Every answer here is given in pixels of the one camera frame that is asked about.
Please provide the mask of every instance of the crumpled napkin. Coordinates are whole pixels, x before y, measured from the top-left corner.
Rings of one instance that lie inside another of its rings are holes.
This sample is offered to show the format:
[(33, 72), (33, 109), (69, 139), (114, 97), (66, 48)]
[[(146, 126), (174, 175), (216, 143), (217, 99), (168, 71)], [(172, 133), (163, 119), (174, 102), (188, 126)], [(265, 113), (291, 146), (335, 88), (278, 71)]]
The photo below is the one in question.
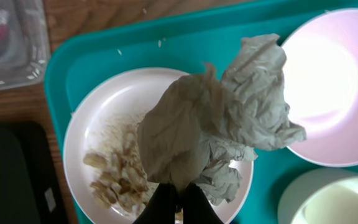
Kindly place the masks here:
[(149, 181), (171, 183), (179, 192), (194, 182), (212, 204), (231, 202), (241, 181), (231, 160), (253, 161), (255, 147), (274, 150), (306, 139), (305, 129), (288, 120), (278, 38), (244, 38), (221, 82), (207, 65), (206, 74), (169, 86), (137, 130)]

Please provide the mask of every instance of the tray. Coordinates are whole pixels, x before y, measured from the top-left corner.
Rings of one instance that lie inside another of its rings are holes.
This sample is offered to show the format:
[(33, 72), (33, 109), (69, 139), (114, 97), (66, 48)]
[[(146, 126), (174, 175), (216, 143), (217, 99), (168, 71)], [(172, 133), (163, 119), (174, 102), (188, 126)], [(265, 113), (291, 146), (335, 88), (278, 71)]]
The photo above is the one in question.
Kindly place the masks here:
[[(277, 33), (282, 42), (312, 17), (344, 7), (358, 7), (358, 0), (257, 1), (79, 35), (66, 41), (53, 54), (45, 74), (45, 94), (60, 150), (71, 113), (108, 78), (142, 67), (198, 73), (204, 71), (203, 62), (213, 63), (221, 74), (240, 49), (241, 37)], [(319, 167), (288, 149), (257, 153), (252, 187), (234, 223), (276, 224), (278, 201), (288, 184)], [(347, 169), (358, 172), (358, 166)], [(91, 223), (75, 207), (79, 222)]]

